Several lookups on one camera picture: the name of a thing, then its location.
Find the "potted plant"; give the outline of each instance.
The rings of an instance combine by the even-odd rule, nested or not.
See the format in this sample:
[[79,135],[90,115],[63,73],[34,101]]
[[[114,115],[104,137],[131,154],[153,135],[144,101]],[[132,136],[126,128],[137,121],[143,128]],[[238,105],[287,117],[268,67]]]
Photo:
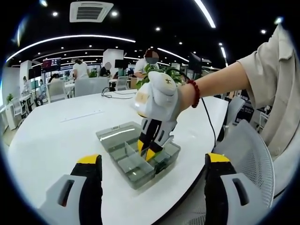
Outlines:
[[7,104],[9,104],[11,102],[11,100],[13,100],[13,98],[14,98],[14,96],[10,93],[6,98]]
[[91,71],[89,77],[97,77],[97,71]]
[[151,71],[157,71],[157,72],[161,72],[161,73],[166,73],[166,74],[168,74],[175,81],[175,83],[177,85],[181,85],[182,84],[181,75],[179,74],[178,71],[170,70],[171,68],[173,68],[173,67],[164,67],[162,69],[157,69],[157,67],[155,65],[148,64],[145,67],[146,73],[143,74],[143,75],[146,75],[146,76],[144,77],[144,79],[142,79],[141,81],[139,81],[139,82],[136,83],[136,88],[139,90],[144,83],[148,83],[149,82],[148,73],[151,72]]

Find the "beige sleeve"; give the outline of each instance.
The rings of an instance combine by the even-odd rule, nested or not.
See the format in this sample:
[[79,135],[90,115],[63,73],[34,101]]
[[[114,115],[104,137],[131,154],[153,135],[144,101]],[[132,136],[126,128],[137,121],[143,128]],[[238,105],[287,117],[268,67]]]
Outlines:
[[254,108],[273,105],[277,89],[279,63],[279,32],[277,26],[268,42],[263,43],[251,55],[238,60],[244,67],[251,88],[247,90]]

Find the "red bead bracelet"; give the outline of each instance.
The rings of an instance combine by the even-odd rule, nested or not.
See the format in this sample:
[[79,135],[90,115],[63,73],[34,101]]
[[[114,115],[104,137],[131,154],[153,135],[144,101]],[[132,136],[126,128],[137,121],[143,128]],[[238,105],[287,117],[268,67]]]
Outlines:
[[200,101],[200,90],[199,90],[199,87],[196,84],[196,82],[193,81],[193,80],[188,80],[187,83],[190,83],[191,85],[193,85],[193,87],[195,89],[196,94],[195,94],[194,104],[192,104],[192,107],[196,108],[198,106],[198,104],[199,104],[199,101]]

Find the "air conditioning vent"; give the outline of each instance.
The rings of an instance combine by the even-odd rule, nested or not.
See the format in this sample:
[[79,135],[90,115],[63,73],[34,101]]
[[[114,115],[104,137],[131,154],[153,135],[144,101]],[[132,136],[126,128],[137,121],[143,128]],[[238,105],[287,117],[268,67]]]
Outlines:
[[77,1],[72,2],[70,6],[70,22],[92,22],[101,23],[113,4],[98,1]]

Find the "ceiling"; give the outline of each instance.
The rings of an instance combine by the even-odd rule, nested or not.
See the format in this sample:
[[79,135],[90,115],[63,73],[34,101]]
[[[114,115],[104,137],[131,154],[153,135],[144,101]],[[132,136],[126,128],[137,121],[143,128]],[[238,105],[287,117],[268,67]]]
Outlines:
[[[20,26],[23,28],[20,29],[20,44],[18,46],[15,41],[8,43],[7,58],[38,41],[67,35],[107,35],[128,38],[135,40],[135,43],[102,37],[54,40],[22,51],[8,62],[9,66],[36,58],[42,62],[46,57],[102,55],[103,50],[116,46],[123,49],[127,57],[139,58],[143,57],[145,49],[153,46],[185,59],[188,59],[189,52],[195,51],[196,55],[212,62],[209,66],[223,68],[225,60],[218,43],[223,44],[228,63],[233,63],[268,40],[275,29],[274,21],[279,16],[279,10],[274,7],[270,9],[268,1],[258,4],[249,0],[202,0],[216,25],[214,29],[194,0],[106,0],[114,4],[111,12],[118,12],[117,17],[109,14],[102,23],[70,23],[71,2],[47,0],[47,7],[38,3],[31,7]],[[52,15],[54,11],[58,13],[57,17]],[[262,34],[261,29],[265,29],[266,34]],[[187,63],[160,50],[157,53],[163,63]],[[95,57],[84,59],[96,60]]]

